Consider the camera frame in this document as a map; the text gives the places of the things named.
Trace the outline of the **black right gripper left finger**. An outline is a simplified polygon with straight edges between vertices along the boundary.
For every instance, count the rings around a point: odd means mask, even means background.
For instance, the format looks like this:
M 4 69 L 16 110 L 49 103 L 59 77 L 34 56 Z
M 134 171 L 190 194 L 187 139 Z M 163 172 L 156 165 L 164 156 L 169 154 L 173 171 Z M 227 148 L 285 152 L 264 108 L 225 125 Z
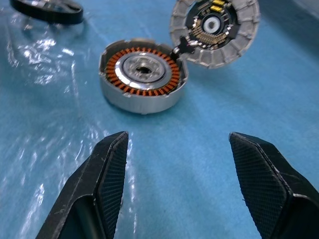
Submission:
M 103 138 L 67 179 L 36 239 L 114 239 L 129 135 Z

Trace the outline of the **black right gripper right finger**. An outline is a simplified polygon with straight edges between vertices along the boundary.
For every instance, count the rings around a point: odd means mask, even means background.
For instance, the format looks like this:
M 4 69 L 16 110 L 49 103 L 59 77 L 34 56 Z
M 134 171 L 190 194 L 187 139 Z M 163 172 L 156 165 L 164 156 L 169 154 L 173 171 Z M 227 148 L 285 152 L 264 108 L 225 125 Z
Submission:
M 319 239 L 319 191 L 278 149 L 231 132 L 229 142 L 245 204 L 262 239 Z

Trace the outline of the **silver motor cap circuit board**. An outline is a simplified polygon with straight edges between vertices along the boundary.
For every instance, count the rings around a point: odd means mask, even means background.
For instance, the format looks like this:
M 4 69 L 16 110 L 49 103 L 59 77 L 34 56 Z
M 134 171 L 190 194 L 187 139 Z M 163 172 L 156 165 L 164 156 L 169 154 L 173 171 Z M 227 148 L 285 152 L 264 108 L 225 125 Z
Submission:
M 246 53 L 259 22 L 258 0 L 176 0 L 169 32 L 183 59 L 213 69 Z

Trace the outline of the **black round ring part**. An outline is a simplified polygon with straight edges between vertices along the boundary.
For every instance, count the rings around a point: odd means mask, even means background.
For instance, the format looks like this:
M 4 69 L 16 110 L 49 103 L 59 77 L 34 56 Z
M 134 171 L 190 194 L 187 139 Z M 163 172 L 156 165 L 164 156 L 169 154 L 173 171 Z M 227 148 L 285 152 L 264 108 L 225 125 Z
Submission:
M 57 24 L 80 24 L 83 21 L 83 7 L 73 0 L 9 0 L 10 5 L 20 13 Z

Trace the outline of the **silver motor housing copper coils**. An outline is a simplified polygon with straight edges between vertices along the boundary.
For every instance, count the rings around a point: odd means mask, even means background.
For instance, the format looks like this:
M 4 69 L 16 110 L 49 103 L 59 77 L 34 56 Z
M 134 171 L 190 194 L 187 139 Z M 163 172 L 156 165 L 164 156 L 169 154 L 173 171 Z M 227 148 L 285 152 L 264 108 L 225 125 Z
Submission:
M 185 37 L 175 48 L 154 40 L 135 38 L 108 45 L 100 56 L 103 96 L 112 105 L 148 115 L 173 107 L 188 80 L 186 53 L 194 47 Z

